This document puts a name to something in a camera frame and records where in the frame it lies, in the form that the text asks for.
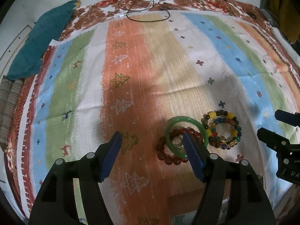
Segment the colourful striped blanket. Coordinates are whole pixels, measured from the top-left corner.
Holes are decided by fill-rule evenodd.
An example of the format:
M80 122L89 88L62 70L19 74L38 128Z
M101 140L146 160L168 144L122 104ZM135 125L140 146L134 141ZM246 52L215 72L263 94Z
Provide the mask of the colourful striped blanket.
M53 162L75 161L114 132L122 146L100 185L115 224L184 224L203 194L186 158L164 142L168 120L188 116L209 151L247 159L276 222L299 186L276 176L259 128L299 143L299 127L274 117L299 111L299 55L257 7L236 0L103 0L73 13L23 80L4 168L6 197L27 223Z

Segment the teal cloth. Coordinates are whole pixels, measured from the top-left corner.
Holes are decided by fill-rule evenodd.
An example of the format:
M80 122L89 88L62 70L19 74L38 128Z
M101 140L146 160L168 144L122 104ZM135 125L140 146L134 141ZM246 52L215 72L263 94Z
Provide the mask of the teal cloth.
M27 78L38 74L43 64L43 55L52 40L58 40L70 22L74 11L81 5L80 0L72 0L44 13L12 61L7 77L10 80Z

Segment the striped beige cushion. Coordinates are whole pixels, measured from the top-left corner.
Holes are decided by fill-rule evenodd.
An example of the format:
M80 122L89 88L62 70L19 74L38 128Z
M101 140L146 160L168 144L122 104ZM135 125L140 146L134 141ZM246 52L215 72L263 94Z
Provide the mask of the striped beige cushion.
M23 87L23 80L10 80L3 76L1 80L1 149L8 146L14 111Z

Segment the green jade bangle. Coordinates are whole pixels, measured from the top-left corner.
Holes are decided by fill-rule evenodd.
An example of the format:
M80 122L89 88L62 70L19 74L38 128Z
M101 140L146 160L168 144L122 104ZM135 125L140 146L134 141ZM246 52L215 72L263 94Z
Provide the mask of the green jade bangle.
M209 138L206 132L206 129L204 128L204 126L197 120L188 117L188 116L175 116L173 118L170 118L168 120L168 124L165 130L165 140L166 140L166 144L169 148L169 150L175 155L178 156L180 158L187 158L187 155L185 153L185 151L181 151L178 147L175 147L171 140L170 140L170 130L172 129L172 127L180 122L187 122L187 123L191 123L192 125L194 125L202 134L203 136L203 144L205 147L208 146L209 144Z

